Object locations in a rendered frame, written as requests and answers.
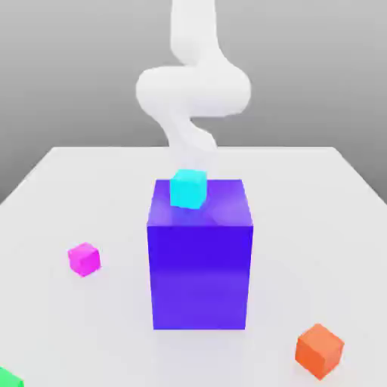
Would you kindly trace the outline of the small cyan cube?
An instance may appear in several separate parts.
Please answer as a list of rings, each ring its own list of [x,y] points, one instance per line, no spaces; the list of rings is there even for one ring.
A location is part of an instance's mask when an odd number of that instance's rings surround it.
[[[207,174],[205,171],[179,169],[169,183],[172,206],[199,209],[206,201]]]

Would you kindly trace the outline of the small magenta cube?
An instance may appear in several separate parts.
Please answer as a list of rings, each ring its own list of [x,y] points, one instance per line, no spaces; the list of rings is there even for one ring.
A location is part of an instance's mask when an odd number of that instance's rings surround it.
[[[82,243],[68,252],[70,268],[80,277],[86,277],[101,268],[98,249],[90,243]]]

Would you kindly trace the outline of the small orange cube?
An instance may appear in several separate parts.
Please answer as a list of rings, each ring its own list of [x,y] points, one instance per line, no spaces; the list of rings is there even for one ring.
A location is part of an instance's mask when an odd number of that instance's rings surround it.
[[[344,342],[321,324],[315,324],[297,340],[295,360],[322,380],[340,362]]]

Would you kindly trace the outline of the small green cube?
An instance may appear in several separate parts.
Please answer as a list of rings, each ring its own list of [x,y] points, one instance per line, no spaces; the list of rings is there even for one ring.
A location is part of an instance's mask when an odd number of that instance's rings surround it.
[[[24,387],[24,382],[10,371],[0,367],[0,387]]]

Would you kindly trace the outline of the large purple box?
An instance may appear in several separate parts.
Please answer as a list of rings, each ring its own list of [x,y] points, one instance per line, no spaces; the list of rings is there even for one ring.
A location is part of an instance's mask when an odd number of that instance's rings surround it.
[[[252,240],[242,181],[210,180],[200,209],[171,206],[169,181],[156,181],[147,221],[154,329],[244,329]]]

